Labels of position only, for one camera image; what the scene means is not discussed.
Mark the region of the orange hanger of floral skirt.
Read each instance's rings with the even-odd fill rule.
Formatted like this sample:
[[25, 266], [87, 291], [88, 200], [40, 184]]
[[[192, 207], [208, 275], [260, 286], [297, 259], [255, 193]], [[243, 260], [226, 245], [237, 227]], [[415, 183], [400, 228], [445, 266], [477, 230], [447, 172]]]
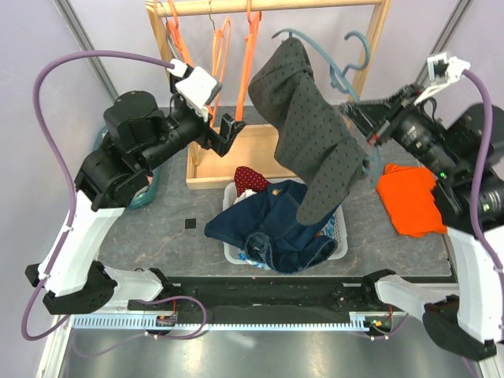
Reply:
[[230, 16], [226, 16], [221, 28], [213, 32], [212, 76], [220, 83], [224, 82], [231, 35], [232, 21]]

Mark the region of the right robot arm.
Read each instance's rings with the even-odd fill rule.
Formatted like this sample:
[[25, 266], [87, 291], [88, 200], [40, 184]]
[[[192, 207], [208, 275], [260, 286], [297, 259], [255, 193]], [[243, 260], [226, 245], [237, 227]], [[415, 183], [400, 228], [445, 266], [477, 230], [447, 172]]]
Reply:
[[503, 182], [493, 169], [503, 156], [503, 111], [484, 95], [445, 127], [425, 103], [411, 84], [341, 110], [371, 145], [394, 140], [435, 176], [432, 194], [456, 256], [459, 292], [430, 295], [382, 270], [360, 297], [372, 310], [391, 300], [420, 320], [438, 347], [482, 361], [503, 341]]

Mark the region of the blue-grey hanger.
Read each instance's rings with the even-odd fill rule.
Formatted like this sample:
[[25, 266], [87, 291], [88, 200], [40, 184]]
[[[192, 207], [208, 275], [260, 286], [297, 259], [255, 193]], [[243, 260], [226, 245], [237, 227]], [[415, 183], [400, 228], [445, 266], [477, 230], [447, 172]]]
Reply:
[[[360, 95], [357, 93], [354, 85], [351, 84], [350, 81], [346, 78], [346, 74], [350, 69], [356, 72], [363, 71], [368, 67], [371, 61], [372, 49], [370, 43], [361, 32], [349, 31], [344, 35], [344, 39], [348, 40], [350, 38], [357, 38], [360, 40], [364, 48], [364, 62], [350, 63], [347, 64], [343, 69], [341, 69], [335, 63], [330, 54], [319, 43], [317, 43], [314, 39], [310, 38], [303, 32], [293, 28], [284, 28], [273, 34], [272, 39], [278, 37], [281, 33], [287, 33], [289, 37], [299, 37], [302, 41], [308, 43], [312, 48], [314, 48], [315, 51], [318, 52], [319, 55], [322, 56], [322, 58], [328, 63], [329, 78], [332, 88], [336, 89], [341, 94], [349, 95], [354, 100], [354, 102], [360, 102]], [[372, 186], [376, 187], [384, 171], [384, 163], [381, 159], [380, 150], [377, 146], [373, 148], [373, 155], [366, 159], [365, 164], [362, 167], [362, 171], [370, 177]]]

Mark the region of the orange hanger of white skirt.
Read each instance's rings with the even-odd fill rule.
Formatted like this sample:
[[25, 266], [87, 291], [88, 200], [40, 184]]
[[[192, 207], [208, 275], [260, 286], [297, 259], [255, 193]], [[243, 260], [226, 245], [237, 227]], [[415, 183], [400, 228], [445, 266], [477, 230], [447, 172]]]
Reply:
[[174, 43], [176, 51], [180, 55], [180, 60], [186, 64], [189, 64], [190, 66], [195, 66], [195, 64], [191, 58], [190, 52], [189, 52], [189, 50], [183, 40], [181, 32], [180, 32], [178, 14], [176, 11], [174, 1], [168, 0], [168, 3], [169, 3], [169, 8], [172, 11], [172, 19], [168, 19], [166, 21], [166, 26], [169, 30], [169, 36], [170, 36], [172, 42]]

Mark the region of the orange hanger of denim skirt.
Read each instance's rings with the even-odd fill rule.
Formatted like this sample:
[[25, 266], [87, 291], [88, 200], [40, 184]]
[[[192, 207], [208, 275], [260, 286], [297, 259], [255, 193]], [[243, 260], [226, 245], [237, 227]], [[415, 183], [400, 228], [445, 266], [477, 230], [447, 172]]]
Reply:
[[243, 61], [242, 75], [240, 78], [239, 94], [235, 108], [235, 120], [237, 121], [241, 121], [243, 119], [243, 110], [245, 106], [247, 88], [250, 82], [250, 76], [254, 62], [254, 53], [258, 40], [259, 25], [262, 19], [261, 11], [254, 13], [252, 12], [251, 0], [246, 1], [246, 14], [247, 21], [249, 23], [249, 33], [245, 38], [246, 49]]

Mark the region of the dark denim skirt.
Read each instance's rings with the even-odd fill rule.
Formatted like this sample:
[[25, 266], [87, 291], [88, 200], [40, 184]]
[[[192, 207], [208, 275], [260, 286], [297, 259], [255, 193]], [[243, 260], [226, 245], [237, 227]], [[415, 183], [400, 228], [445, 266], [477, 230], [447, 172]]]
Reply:
[[293, 180], [273, 183], [230, 206], [207, 223], [204, 235], [242, 250], [272, 271], [295, 274], [328, 260], [338, 242], [320, 231], [332, 215], [306, 226], [297, 212], [307, 186]]

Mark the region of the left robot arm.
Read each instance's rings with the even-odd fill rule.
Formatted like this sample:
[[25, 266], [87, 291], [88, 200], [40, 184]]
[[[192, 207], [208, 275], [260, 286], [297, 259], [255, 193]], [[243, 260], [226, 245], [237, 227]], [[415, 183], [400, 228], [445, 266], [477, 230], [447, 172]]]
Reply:
[[104, 112], [108, 128], [102, 145], [84, 160], [70, 187], [76, 195], [73, 225], [66, 230], [57, 260], [46, 279], [47, 261], [29, 265], [32, 285], [46, 289], [43, 304], [52, 315], [88, 314], [113, 301], [148, 302], [155, 309], [172, 303], [172, 289], [160, 269], [112, 269], [95, 256], [111, 226], [149, 184], [154, 170], [195, 141], [223, 157], [244, 128], [228, 114], [215, 132], [188, 101], [177, 94], [165, 115], [146, 91], [121, 95]]

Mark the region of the dark grey dotted garment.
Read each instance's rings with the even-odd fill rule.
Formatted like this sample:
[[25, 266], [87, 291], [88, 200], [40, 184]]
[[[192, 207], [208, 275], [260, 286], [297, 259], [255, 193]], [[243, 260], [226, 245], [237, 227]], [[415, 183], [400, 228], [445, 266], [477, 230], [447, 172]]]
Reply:
[[367, 153], [314, 82], [305, 47], [285, 39], [251, 79], [255, 109], [278, 132], [275, 160], [307, 186], [297, 220], [313, 225], [365, 176]]

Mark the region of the red polka dot skirt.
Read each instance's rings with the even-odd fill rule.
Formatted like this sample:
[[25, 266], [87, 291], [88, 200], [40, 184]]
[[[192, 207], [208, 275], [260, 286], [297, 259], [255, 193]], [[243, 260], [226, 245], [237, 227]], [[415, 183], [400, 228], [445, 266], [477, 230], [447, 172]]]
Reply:
[[264, 191], [270, 182], [259, 172], [246, 166], [239, 166], [234, 174], [235, 189], [238, 196], [245, 191], [251, 190], [255, 193]]

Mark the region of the blue floral skirt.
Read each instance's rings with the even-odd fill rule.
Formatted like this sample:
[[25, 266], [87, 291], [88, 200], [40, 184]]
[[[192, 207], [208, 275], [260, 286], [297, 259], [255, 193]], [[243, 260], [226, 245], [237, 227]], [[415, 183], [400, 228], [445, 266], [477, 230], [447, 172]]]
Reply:
[[[329, 260], [338, 260], [343, 258], [347, 253], [347, 231], [346, 225], [344, 223], [343, 211], [341, 208], [332, 215], [328, 223], [319, 231], [318, 236], [327, 236], [328, 238], [334, 239], [337, 242], [337, 249], [330, 256]], [[230, 262], [238, 265], [252, 265], [256, 268], [269, 271], [270, 268], [263, 262], [258, 262], [249, 259], [245, 253], [238, 249], [237, 255], [233, 257], [231, 255], [231, 247], [224, 248], [224, 255], [226, 258], [230, 258]]]

